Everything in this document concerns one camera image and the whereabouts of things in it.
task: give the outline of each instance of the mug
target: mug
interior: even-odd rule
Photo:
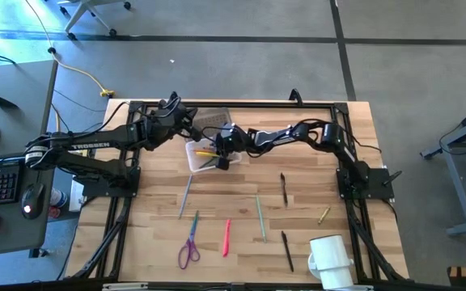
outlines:
[[[330,235],[310,240],[311,254],[308,256],[308,269],[312,275],[321,280],[323,289],[339,289],[354,285],[350,274],[350,265],[343,238]]]

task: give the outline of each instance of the computer mouse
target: computer mouse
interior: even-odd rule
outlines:
[[[21,198],[21,212],[24,218],[36,219],[44,206],[44,185],[42,183],[30,184],[24,189]]]

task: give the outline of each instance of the wooden tabletop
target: wooden tabletop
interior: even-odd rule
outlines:
[[[122,101],[109,101],[106,120]],[[378,146],[369,103],[348,102],[348,106],[354,136],[362,144]],[[122,106],[106,129],[124,124],[127,110],[127,106]],[[283,129],[305,118],[330,120],[330,113],[324,109],[230,108],[230,114],[244,130]],[[358,147],[357,152],[359,159],[370,167],[382,166],[378,151]],[[118,158],[118,154],[118,150],[98,150],[96,158],[109,160]],[[352,256],[345,205],[337,194],[337,159],[333,154],[314,151],[304,143],[295,142],[277,147],[261,158],[249,158],[243,153],[242,162],[231,165],[229,171],[213,169],[196,173],[180,220],[177,217],[190,175],[184,139],[174,137],[154,152],[142,150],[140,166],[140,190],[133,199],[129,217],[120,281],[316,283],[318,280],[307,269],[309,239],[330,234],[341,234]],[[283,203],[280,173],[286,177],[287,208]],[[257,193],[267,243],[263,243],[261,236]],[[102,241],[109,201],[97,198],[83,209],[67,276],[75,274]],[[369,200],[367,204],[375,244],[389,263],[407,277],[392,211],[380,200]],[[319,217],[329,206],[330,213],[318,226]],[[200,220],[195,242],[201,259],[181,270],[177,254],[189,236],[197,210]],[[230,251],[223,258],[227,219],[231,219]],[[294,272],[287,263],[281,230],[286,232],[289,241]],[[367,250],[360,244],[365,271],[371,274]],[[108,258],[108,270],[112,257]]]

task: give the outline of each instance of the gray floor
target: gray floor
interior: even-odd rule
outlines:
[[[0,31],[39,32],[27,6],[3,11]],[[31,1],[52,32],[66,20],[54,2]],[[200,36],[334,36],[328,1],[133,1],[102,6],[101,12],[126,34]],[[466,0],[339,0],[348,37],[466,39]],[[75,33],[106,31],[84,15]],[[90,70],[117,98],[285,99],[297,87],[305,99],[346,100],[335,44],[249,44],[54,41],[62,59]],[[0,40],[0,53],[16,61],[48,59],[45,40]],[[385,163],[404,174],[394,182],[400,236],[409,274],[425,283],[448,284],[446,267],[466,266],[466,235],[449,238],[447,227],[464,221],[441,158],[423,161],[418,153],[466,116],[466,46],[348,45],[358,100],[371,103]],[[57,89],[94,109],[106,100],[85,77],[59,69]],[[72,130],[102,119],[55,94]],[[466,156],[459,157],[466,186]],[[19,253],[18,272],[1,273],[0,284],[52,280],[61,269],[76,222],[49,225],[48,259]]]

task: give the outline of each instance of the purple scissors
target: purple scissors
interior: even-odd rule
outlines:
[[[197,247],[195,247],[195,242],[193,241],[198,220],[199,210],[195,213],[195,217],[193,218],[192,229],[190,230],[190,237],[186,240],[186,243],[183,247],[181,247],[181,250],[179,251],[179,268],[182,268],[183,270],[186,269],[186,267],[188,267],[188,262],[190,260],[197,262],[201,258],[201,254],[199,254]],[[188,254],[186,255],[186,262],[183,264],[181,262],[181,256],[184,256],[185,252],[187,252]]]

